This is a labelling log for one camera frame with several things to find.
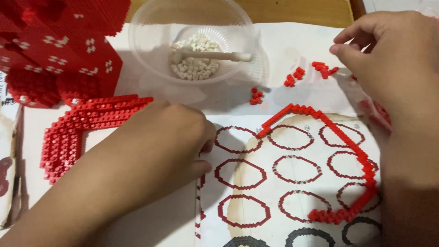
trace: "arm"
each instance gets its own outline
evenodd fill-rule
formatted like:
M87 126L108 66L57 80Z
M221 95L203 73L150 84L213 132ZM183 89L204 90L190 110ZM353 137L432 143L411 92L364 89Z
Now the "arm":
M385 246L439 246L437 21L411 11L375 12L334 42L331 53L392 119L381 163Z
M78 247L111 221L210 172L215 127L153 102L81 157L2 239L3 247Z

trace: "red block model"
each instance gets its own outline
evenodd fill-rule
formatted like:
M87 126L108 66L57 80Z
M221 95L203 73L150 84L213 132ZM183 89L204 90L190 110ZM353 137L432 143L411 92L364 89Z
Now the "red block model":
M14 100L50 108L62 99L111 97L122 60L106 40L130 0L3 0L0 70Z

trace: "right hand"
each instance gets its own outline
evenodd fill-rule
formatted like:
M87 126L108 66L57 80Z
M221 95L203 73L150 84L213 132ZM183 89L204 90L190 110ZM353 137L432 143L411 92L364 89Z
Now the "right hand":
M387 109L394 131L431 121L439 106L436 19L415 11L374 12L343 30L334 43L330 52Z

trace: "hand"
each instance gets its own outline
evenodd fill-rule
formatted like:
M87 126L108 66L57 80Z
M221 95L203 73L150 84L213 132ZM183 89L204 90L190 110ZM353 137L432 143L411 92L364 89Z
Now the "hand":
M88 151L58 183L84 183L105 217L140 208L211 171L216 130L196 109L153 102Z
M437 110L436 19L414 11L375 12L358 19L334 42L330 52L353 72L364 91L389 111L394 130L430 119Z

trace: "wooden table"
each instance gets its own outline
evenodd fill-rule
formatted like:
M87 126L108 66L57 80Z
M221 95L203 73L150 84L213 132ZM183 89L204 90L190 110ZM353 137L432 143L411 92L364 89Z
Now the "wooden table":
M126 22L146 0L131 0ZM364 14L362 0L235 0L253 23L300 22L344 28Z

